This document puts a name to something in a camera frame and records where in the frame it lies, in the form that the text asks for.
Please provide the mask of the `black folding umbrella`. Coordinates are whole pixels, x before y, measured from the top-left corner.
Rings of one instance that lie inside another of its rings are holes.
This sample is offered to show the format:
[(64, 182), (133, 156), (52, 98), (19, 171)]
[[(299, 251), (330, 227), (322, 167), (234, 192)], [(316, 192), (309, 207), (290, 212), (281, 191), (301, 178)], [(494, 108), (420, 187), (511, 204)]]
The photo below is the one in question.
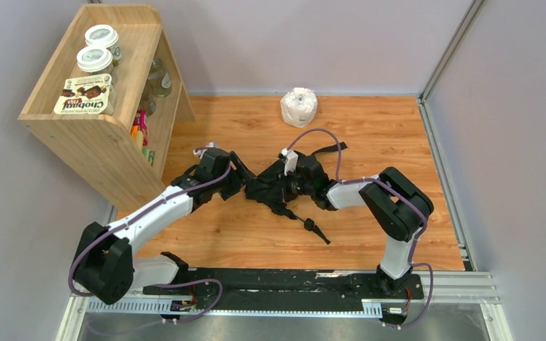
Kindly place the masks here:
[[(323, 147), (309, 155), (316, 156), (316, 154), (318, 153), (339, 152), (346, 148), (346, 143), (342, 141), (339, 143), (339, 145)], [(322, 238), (325, 243), (329, 244), (330, 241), (328, 240), (328, 238), (326, 238), (325, 234), (311, 218), (303, 219), (288, 208), (288, 204), (293, 200), (289, 201), (284, 198), (284, 189), (285, 185), (283, 164), (279, 160), (278, 155), (277, 161), (275, 161), (267, 169), (257, 175), (255, 179), (245, 184), (245, 197), (248, 200), (254, 200), (258, 203), (266, 205), (276, 215), (286, 216), (291, 220), (302, 221), (305, 230), (313, 232), (314, 234)], [(315, 203), (317, 207), (321, 208), (322, 210), (336, 210), (336, 208), (331, 204), (331, 201), (329, 199), (328, 202)]]

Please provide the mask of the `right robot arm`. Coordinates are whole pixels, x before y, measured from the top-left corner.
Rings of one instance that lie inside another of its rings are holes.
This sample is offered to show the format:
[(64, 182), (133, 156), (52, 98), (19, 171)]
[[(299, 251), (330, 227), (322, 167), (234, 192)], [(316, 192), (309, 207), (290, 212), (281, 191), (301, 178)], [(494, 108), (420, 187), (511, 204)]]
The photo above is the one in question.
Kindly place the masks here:
[(376, 284), (386, 294), (404, 287), (414, 267), (417, 240), (434, 211), (432, 201), (395, 167), (357, 180), (334, 180), (315, 156), (283, 149), (279, 158), (284, 200), (308, 195), (322, 210), (367, 207), (371, 211), (387, 235)]

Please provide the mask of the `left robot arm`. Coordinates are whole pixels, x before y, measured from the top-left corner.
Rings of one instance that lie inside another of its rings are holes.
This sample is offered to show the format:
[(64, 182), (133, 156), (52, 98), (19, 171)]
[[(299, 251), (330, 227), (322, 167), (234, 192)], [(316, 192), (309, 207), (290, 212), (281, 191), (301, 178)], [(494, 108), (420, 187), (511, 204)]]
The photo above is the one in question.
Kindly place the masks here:
[(180, 268), (173, 254), (144, 258), (137, 252), (215, 194), (226, 200), (255, 176), (233, 151), (201, 147), (198, 157), (197, 164), (138, 210), (107, 225), (93, 222), (84, 228), (68, 274), (74, 294), (111, 305), (133, 289), (173, 282)]

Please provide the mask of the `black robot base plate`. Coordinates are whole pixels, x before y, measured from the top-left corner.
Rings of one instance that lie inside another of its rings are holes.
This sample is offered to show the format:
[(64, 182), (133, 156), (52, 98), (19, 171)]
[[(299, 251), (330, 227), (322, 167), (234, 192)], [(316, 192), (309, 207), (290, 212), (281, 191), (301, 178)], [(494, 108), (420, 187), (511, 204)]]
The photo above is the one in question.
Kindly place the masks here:
[(198, 308), (214, 304), (218, 310), (356, 312), (364, 299), (408, 298), (426, 294), (417, 274), (404, 287), (386, 294), (376, 284), (376, 273), (299, 269), (196, 268), (182, 271), (174, 283), (187, 288), (145, 287), (146, 295), (180, 295), (197, 300)]

